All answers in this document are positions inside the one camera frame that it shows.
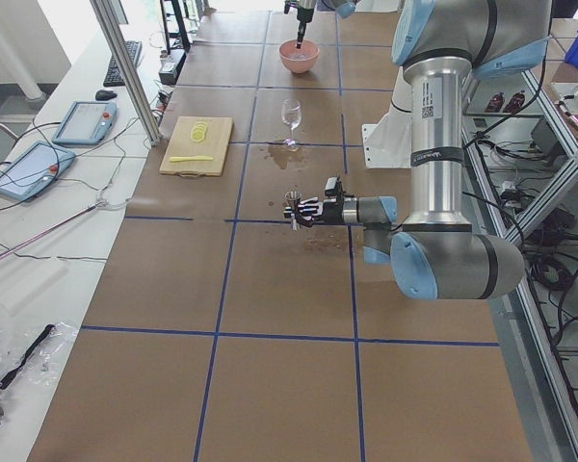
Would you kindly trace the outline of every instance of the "white desk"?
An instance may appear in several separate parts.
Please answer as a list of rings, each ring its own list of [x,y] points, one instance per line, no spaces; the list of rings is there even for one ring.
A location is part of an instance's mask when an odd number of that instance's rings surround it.
[[[151,101],[160,85],[154,82],[158,80],[160,63],[156,50],[146,47],[145,38],[142,41],[144,53],[138,71],[148,101]],[[36,124],[60,121],[74,100],[94,100],[94,94],[102,87],[110,56],[105,38],[99,34],[44,105],[36,118]],[[108,138],[119,133],[132,117],[137,117],[126,88],[113,90],[118,93],[118,98],[114,99],[118,104],[118,117]],[[47,127],[43,133],[51,139],[56,128]],[[38,132],[26,136],[15,147],[9,159],[21,154],[37,140],[42,140]],[[112,204],[123,202],[134,191],[149,148],[139,121],[118,138],[118,144],[126,151],[126,156],[113,186],[105,194],[105,198]],[[81,153],[86,149],[74,150]],[[77,158],[64,178],[83,180],[96,188],[103,187],[121,157],[122,151],[113,142],[109,142]],[[0,243],[13,246],[24,242],[84,210],[95,199],[96,191],[86,185],[60,181],[31,203],[0,212]],[[0,208],[12,203],[0,196]],[[123,208],[116,211],[92,211],[29,245],[20,253],[106,258],[123,216]],[[0,262],[0,329],[4,332],[0,347],[11,348],[17,357],[23,354],[47,324],[64,322],[79,328],[86,314],[104,262],[58,262],[13,255]],[[2,306],[5,301],[11,311],[15,312],[14,315]],[[52,356],[57,376],[62,373],[71,345],[70,342],[64,342],[64,348]],[[34,383],[31,378],[35,375],[31,372],[23,372],[1,394],[5,411],[0,426],[2,462],[26,460],[58,384],[57,380],[50,384]],[[103,378],[90,377],[90,380]]]

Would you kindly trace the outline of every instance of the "cutting board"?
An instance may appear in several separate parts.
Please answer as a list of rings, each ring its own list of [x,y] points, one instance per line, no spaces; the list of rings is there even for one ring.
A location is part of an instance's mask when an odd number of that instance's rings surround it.
[[[205,140],[191,140],[197,122],[206,122]],[[231,117],[179,117],[159,171],[165,175],[193,174],[221,176],[233,119]],[[213,161],[170,162],[170,157],[211,156]]]

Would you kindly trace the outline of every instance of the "keyboard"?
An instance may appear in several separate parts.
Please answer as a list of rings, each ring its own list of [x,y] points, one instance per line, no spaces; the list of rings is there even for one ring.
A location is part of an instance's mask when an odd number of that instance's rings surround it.
[[[131,61],[137,67],[137,61],[142,54],[142,43],[140,41],[127,40],[124,42],[126,49],[128,50],[128,55],[131,57]],[[105,80],[103,81],[103,87],[120,87],[124,85],[124,80],[119,73],[118,63],[116,59],[112,56],[107,66],[107,74],[105,75]]]

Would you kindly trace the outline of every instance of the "computer mouse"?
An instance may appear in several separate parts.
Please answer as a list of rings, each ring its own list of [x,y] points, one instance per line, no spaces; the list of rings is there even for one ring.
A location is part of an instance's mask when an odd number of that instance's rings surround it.
[[[99,90],[96,92],[96,96],[94,97],[96,101],[109,101],[110,99],[114,99],[118,94],[115,91],[111,90]]]

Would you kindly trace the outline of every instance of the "bowl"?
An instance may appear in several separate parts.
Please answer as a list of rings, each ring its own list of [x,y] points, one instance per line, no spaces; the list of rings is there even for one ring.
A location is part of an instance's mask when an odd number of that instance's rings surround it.
[[[297,40],[285,41],[278,48],[280,60],[283,65],[294,74],[303,74],[309,70],[317,58],[319,58],[319,47],[310,40],[302,42],[302,48],[296,48]]]

